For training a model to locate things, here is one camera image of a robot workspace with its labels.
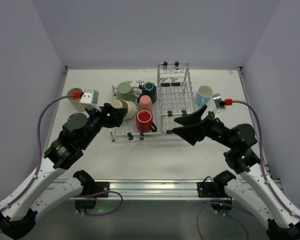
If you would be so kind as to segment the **light blue mug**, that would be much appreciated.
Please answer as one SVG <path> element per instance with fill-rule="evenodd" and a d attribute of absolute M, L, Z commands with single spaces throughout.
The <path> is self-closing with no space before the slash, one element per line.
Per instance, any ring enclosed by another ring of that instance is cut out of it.
<path fill-rule="evenodd" d="M 195 102 L 198 106 L 206 105 L 213 95 L 213 89 L 207 85 L 198 88 Z"/>

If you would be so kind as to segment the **tall beige cup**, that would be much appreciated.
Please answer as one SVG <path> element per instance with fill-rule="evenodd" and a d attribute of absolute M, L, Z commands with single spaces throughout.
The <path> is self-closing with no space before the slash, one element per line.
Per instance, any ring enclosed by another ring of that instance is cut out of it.
<path fill-rule="evenodd" d="M 72 104 L 72 106 L 78 111 L 78 112 L 84 112 L 85 111 L 85 107 L 80 104 L 80 99 L 79 98 L 74 98 L 73 94 L 74 93 L 82 93 L 83 90 L 81 88 L 75 87 L 70 89 L 67 92 L 67 95 L 72 95 L 72 97 L 68 98 L 69 102 Z"/>

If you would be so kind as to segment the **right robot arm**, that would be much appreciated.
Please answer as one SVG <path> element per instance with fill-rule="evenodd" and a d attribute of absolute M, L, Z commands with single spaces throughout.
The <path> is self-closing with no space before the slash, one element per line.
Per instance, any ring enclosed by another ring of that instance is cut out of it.
<path fill-rule="evenodd" d="M 218 190 L 238 201 L 256 217 L 271 240 L 300 239 L 300 209 L 277 187 L 265 171 L 262 160 L 252 150 L 257 143 L 254 128 L 247 123 L 228 128 L 213 112 L 205 118 L 203 105 L 191 114 L 174 119 L 179 124 L 172 132 L 191 145 L 209 138 L 229 148 L 223 156 L 228 170 L 216 175 Z"/>

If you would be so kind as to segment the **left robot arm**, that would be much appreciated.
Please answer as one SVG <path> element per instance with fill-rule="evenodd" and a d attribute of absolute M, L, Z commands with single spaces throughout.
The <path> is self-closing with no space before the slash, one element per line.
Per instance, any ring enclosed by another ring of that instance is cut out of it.
<path fill-rule="evenodd" d="M 53 190 L 51 183 L 78 161 L 102 128 L 119 127 L 125 108 L 105 103 L 86 114 L 74 113 L 62 126 L 58 138 L 44 152 L 39 166 L 8 197 L 0 201 L 0 233 L 13 240 L 26 236 L 44 214 L 72 197 L 93 198 L 110 191 L 97 192 L 94 179 L 84 170 Z"/>

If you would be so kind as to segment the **cream brown cup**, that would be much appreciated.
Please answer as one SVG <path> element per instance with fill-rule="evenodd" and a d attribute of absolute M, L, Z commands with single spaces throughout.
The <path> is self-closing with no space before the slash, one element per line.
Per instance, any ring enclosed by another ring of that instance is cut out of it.
<path fill-rule="evenodd" d="M 132 101 L 127 101 L 124 99 L 115 99 L 111 103 L 111 106 L 118 109 L 118 108 L 125 108 L 126 114 L 124 116 L 124 120 L 130 120 L 135 117 L 137 113 L 137 106 Z"/>

